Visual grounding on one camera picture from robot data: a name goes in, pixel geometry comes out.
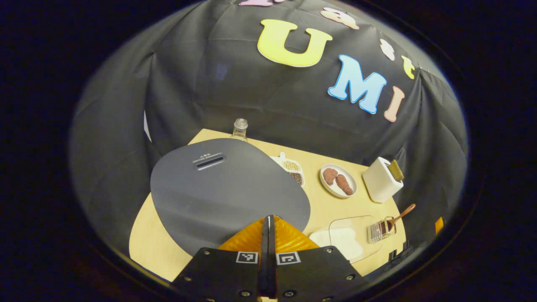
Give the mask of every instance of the letter m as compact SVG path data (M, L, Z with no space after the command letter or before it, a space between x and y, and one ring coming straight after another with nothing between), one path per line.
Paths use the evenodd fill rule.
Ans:
M365 98L358 105L365 111L375 114L380 91L386 85L386 79L379 73L372 73L364 80L357 60L343 54L339 55L339 59L342 62L341 71L336 85L328 89L328 94L339 99L347 99L346 90L349 86L351 103L356 103L365 94Z

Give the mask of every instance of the wooden table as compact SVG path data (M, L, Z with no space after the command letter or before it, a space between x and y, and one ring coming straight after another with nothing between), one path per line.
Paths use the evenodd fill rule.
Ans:
M202 129L189 145L229 136L228 133ZM362 180L362 173L368 168L366 166L254 139L248 139L248 142L269 156L279 156L280 152L285 152L286 158L296 160L302 166L306 179L303 189L311 207L310 218L303 231L306 236L328 226L336 219L372 215L380 220L386 216L399 216L399 210L392 198L383 204L374 203L369 198ZM327 163L339 165L353 175L358 185L353 196L338 198L323 187L319 171ZM352 264L358 273L364 276L388 262L388 255L393 250L397 250L397 253L402 251L406 241L402 219L397 222L396 227L397 233L382 240L382 248L378 252ZM173 281L192 259L192 256L181 249L165 230L158 218L151 194L148 195L134 221L129 239L129 252L132 260L168 281Z

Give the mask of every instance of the white plate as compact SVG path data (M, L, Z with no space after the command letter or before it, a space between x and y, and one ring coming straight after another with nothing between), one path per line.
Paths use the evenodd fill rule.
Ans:
M338 172L338 174L342 174L343 176L345 176L345 178L347 178L347 182L349 183L349 187L352 189L352 194L351 195L347 195L345 192L343 192L343 190L337 185L335 179L334 179L334 184L333 185L328 185L326 183L326 181L324 180L324 177L323 177L323 172L328 168L334 169L335 171ZM319 177L321 178L321 182L323 183L324 187L330 193L334 194L337 197L348 198L348 197L351 197L354 194L356 194L357 186L356 186L356 181L354 180L354 177L352 177L352 175L349 172L347 172L347 170L343 169L342 167L340 167L340 166L338 166L336 164L329 163L329 164L324 165L321 168L321 171L319 173Z

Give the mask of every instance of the pink letter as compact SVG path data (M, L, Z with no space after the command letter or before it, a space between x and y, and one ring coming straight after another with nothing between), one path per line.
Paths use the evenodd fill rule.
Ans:
M356 21L349 15L345 14L344 12L340 12L335 9L331 8L324 8L323 11L321 11L321 15L323 17L328 18L330 20L343 23L344 25L353 28L355 30L359 30L360 28L358 25L356 25Z
M394 96L391 98L390 107L384 112L384 117L392 123L397 119L397 110L399 110L399 105L401 104L403 98L403 90L397 86L394 86Z
M248 1L240 2L239 5L272 6L272 2L269 2L269 0L248 0Z

